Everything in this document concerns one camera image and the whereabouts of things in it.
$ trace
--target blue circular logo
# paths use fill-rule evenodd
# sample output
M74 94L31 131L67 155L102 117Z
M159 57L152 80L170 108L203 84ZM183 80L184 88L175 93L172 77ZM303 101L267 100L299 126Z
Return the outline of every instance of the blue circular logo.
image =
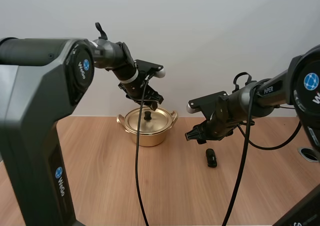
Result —
M57 168L57 170L55 171L55 177L58 179L60 178L62 175L62 167Z
M315 73L309 73L305 76L303 83L307 90L315 90L319 85L319 77Z
M83 63L84 69L85 70L89 70L89 67L90 67L89 61L87 59L85 59L83 62L84 62Z

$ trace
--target black cable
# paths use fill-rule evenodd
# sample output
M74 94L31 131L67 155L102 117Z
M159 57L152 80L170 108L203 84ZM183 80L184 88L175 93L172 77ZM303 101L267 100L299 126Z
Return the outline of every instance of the black cable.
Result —
M282 109L290 109L290 110L295 110L293 107L285 107L285 106L279 106L279 108L282 108Z
M242 130L242 128L240 127L240 125L238 124L237 126L238 126L239 130L241 131L242 135L243 135L244 137L246 137L246 134L244 133L244 131ZM256 145L256 144L254 144L254 143L251 142L250 140L249 140L249 143L250 143L253 147L255 147L255 148L257 148L257 149L260 149L260 150L277 150L277 149L282 148L283 146L286 146L288 143L290 143L290 142L295 138L295 136L297 135L297 133L299 132L300 129L301 129L301 122L299 121L299 123L298 123L295 131L293 132L293 134L292 134L286 141L284 141L282 144L280 144L280 145L278 145L278 146L274 146L274 147L262 147L262 146L258 146L258 145Z
M253 101L254 101L254 96L256 93L256 89L259 86L259 84L257 84L256 86L254 86L251 90L250 90L250 101L249 101L249 108L248 108L248 117L247 117L247 122L251 122L252 119L252 105L253 105ZM244 167L245 167L245 162L246 162L246 157L247 157L247 151L248 151L248 145L249 145L249 136L250 136L250 127L251 124L247 124L245 127L245 138L244 138L244 145L243 145L243 151L242 151L242 156L241 156L241 162L240 162L240 167L239 167L239 171L238 171L238 176L236 178L236 182L234 185L234 189L233 189L233 193L231 196L231 200L229 203L229 207L228 210L225 214L222 226L226 226L228 219L231 215L231 211L232 208L235 204L236 201L236 197L237 197L237 193L238 193L238 189L240 186L240 182L241 182L241 177L242 174L244 172Z
M146 80L144 88L143 88L143 92L142 92L142 97L141 97L141 103L140 103L140 110L139 110L139 117L138 117L138 126L137 126L137 130L136 130L136 150L135 150L135 185L136 185L136 191L138 193L138 198L139 198L139 203L140 203L140 208L142 211L142 215L144 218L144 222L146 226L149 226L147 217L146 217L146 213L145 213L145 209L144 209L144 205L142 203L142 199L141 199L141 194L140 194L140 188L139 188L139 179L138 179L138 154L139 154L139 136L140 136L140 123L141 123L141 114L142 114L142 108L144 106L144 99L145 99L145 91L146 91L146 87L148 85L148 82L150 80L150 76L149 78Z

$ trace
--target wooden table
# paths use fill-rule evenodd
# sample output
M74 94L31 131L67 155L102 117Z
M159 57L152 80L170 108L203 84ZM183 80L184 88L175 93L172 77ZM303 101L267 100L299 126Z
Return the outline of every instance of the wooden table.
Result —
M233 191L244 143L238 130L198 145L184 133L202 118L181 118L164 143L139 151L139 181L150 225L221 225ZM297 118L256 120L251 140L282 143ZM114 117L68 117L58 123L76 217L85 225L143 225L135 185L135 150ZM271 225L320 183L320 167L303 159L310 146L301 130L276 151L248 150L229 225ZM207 167L215 150L218 167ZM23 225L5 166L0 163L0 225Z

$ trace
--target metal pot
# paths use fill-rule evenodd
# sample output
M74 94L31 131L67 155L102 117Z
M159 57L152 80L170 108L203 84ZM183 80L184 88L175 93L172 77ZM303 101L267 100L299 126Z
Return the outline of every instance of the metal pot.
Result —
M125 117L118 115L116 121L121 124L124 130L131 134L132 141L137 143L137 128L139 118L139 108L132 110ZM155 146L162 143L168 130L176 123L178 113L169 113L165 109L158 108L155 111L148 107L142 108L140 123L140 146Z

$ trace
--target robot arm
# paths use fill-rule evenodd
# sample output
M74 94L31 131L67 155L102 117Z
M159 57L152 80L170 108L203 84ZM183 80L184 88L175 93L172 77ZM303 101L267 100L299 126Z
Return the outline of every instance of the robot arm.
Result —
M145 78L163 66L133 61L125 43L86 39L0 39L0 151L26 225L80 226L57 134L94 77L114 72L139 103ZM147 86L146 105L163 101Z
M231 95L222 91L190 100L187 111L201 111L205 121L187 132L186 139L203 144L232 135L237 124L247 120L250 90L257 87L256 95L252 96L252 118L267 116L281 104L293 105L320 159L319 58L320 45L293 58L288 70L272 79L256 82L249 77L246 86L236 87Z

